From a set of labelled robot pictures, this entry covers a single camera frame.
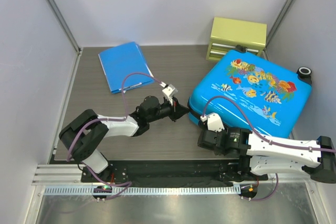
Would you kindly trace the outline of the blue suitcase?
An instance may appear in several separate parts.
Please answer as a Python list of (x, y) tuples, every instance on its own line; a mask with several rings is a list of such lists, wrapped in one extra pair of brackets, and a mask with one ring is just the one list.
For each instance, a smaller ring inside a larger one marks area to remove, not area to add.
[(188, 99), (189, 119), (217, 113), (225, 126), (254, 128), (287, 138), (312, 90), (312, 71), (290, 71), (250, 52), (231, 49), (196, 86)]

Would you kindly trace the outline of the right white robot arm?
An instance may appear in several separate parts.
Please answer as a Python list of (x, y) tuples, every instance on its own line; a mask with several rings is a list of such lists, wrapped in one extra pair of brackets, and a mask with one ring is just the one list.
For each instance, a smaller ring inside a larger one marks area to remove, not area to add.
[(335, 149), (327, 136), (300, 141), (262, 135), (240, 127), (225, 128), (216, 113), (201, 115), (200, 122), (205, 129), (198, 138), (198, 146), (216, 155), (238, 159), (236, 169), (241, 179), (271, 173), (298, 173), (308, 174), (316, 182), (335, 183)]

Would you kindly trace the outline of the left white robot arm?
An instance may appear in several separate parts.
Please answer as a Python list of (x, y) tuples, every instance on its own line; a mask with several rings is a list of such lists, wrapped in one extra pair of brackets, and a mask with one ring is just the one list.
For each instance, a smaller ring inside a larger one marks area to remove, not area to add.
[(163, 118), (175, 122), (189, 112), (175, 97), (177, 89), (173, 85), (165, 86), (162, 93), (162, 103), (155, 96), (147, 96), (134, 112), (125, 117), (98, 115), (87, 109), (61, 130), (59, 139), (70, 158), (77, 164), (84, 164), (98, 181), (106, 182), (111, 177), (111, 168), (108, 160), (97, 150), (104, 138), (140, 136), (149, 130), (151, 122)]

